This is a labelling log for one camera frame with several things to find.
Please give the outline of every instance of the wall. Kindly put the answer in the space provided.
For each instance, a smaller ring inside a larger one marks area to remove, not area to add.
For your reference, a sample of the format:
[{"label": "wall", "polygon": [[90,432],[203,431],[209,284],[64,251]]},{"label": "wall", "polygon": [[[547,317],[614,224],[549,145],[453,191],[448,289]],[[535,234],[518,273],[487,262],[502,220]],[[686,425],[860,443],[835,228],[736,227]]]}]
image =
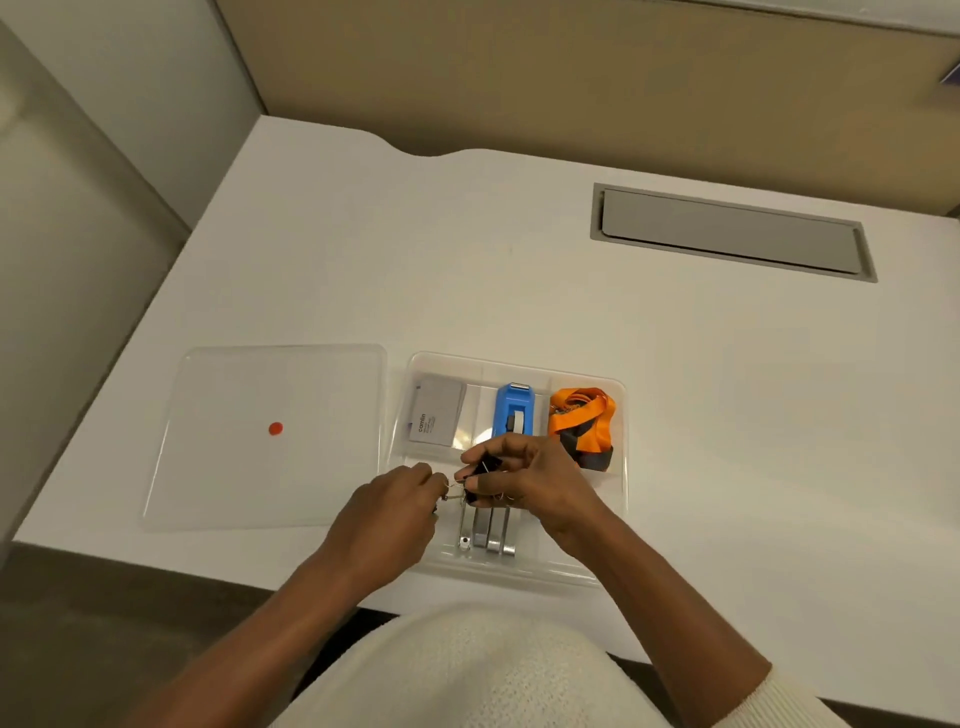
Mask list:
[{"label": "wall", "polygon": [[0,0],[0,21],[195,225],[261,112],[207,0]]},{"label": "wall", "polygon": [[188,231],[0,24],[0,540]]},{"label": "wall", "polygon": [[960,0],[704,0],[960,35]]},{"label": "wall", "polygon": [[649,0],[220,0],[270,113],[944,214],[960,39]]}]

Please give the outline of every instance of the forearm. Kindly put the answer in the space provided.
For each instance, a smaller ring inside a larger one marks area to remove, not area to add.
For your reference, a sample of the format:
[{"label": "forearm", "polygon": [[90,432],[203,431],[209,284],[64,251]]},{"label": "forearm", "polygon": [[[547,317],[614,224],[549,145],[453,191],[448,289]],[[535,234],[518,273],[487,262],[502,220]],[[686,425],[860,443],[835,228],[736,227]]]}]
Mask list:
[{"label": "forearm", "polygon": [[253,615],[153,693],[127,720],[137,728],[258,724],[291,667],[355,606],[331,572],[298,571]]},{"label": "forearm", "polygon": [[763,682],[770,663],[612,514],[578,557],[616,602],[686,725],[709,728]]}]

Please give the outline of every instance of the grey floor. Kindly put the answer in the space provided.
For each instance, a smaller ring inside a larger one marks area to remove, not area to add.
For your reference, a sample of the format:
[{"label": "grey floor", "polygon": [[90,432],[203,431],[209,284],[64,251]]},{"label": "grey floor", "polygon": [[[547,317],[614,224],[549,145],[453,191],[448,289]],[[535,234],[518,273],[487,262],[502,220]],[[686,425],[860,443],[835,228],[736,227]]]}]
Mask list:
[{"label": "grey floor", "polygon": [[[115,724],[134,700],[174,675],[267,596],[251,587],[14,546],[0,570],[0,723]],[[649,666],[617,662],[673,717]],[[291,676],[290,691],[297,679]],[[831,707],[854,728],[941,725]]]}]

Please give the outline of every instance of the sweater sleeve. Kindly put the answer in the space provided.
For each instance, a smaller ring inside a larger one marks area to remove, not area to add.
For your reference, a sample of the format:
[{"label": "sweater sleeve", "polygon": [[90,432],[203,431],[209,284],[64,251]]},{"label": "sweater sleeve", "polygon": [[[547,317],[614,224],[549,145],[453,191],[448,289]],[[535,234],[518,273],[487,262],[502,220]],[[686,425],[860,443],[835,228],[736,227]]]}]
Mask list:
[{"label": "sweater sleeve", "polygon": [[784,677],[775,667],[750,697],[714,728],[845,728],[810,690]]}]

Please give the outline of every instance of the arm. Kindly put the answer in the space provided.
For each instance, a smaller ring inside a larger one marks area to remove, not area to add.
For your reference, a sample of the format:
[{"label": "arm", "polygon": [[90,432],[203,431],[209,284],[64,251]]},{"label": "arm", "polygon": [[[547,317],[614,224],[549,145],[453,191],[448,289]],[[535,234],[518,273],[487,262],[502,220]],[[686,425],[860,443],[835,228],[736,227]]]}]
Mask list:
[{"label": "arm", "polygon": [[593,571],[690,728],[716,724],[763,682],[770,663],[604,504],[560,443],[507,434],[468,450],[464,462],[478,462],[485,450],[504,460],[506,472],[467,479],[477,505],[526,508]]},{"label": "arm", "polygon": [[446,477],[420,463],[361,486],[320,549],[236,629],[144,700],[126,725],[258,725],[292,666],[367,595],[416,564]]}]

